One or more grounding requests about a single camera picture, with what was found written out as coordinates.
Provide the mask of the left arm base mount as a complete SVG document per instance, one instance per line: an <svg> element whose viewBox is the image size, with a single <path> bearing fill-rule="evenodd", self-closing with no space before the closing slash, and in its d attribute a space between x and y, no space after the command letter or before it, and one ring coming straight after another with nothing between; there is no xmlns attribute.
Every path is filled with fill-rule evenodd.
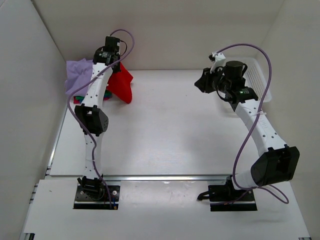
<svg viewBox="0 0 320 240"><path fill-rule="evenodd" d="M77 178L73 208L76 210L118 210L121 193L120 185L109 185L109 193L104 183L85 176Z"/></svg>

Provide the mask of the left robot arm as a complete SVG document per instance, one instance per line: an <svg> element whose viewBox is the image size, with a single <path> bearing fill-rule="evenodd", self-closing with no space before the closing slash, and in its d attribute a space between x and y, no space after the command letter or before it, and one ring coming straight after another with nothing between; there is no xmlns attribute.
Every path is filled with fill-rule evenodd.
<svg viewBox="0 0 320 240"><path fill-rule="evenodd" d="M110 64L120 59L120 39L114 36L105 38L104 46L98 48L93 56L91 80L81 105L74 109L75 115L86 127L85 139L85 169L83 177L78 180L83 192L93 199L104 195L105 186L99 173L101 168L101 143L106 132L109 119L102 110L103 99L113 70L120 70L120 64L104 70Z"/></svg>

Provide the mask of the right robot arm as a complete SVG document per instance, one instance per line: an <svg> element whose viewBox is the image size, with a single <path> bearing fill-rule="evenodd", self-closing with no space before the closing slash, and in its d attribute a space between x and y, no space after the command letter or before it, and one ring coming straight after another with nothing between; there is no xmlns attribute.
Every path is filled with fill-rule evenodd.
<svg viewBox="0 0 320 240"><path fill-rule="evenodd" d="M232 110L248 129L258 152L258 159L249 170L233 173L230 184L224 187L224 195L236 200L242 190L249 190L292 180L300 152L289 146L275 131L260 107L261 100L255 91L246 86L244 74L247 65L241 61L220 61L203 69L195 86L203 93L224 94L221 100Z"/></svg>

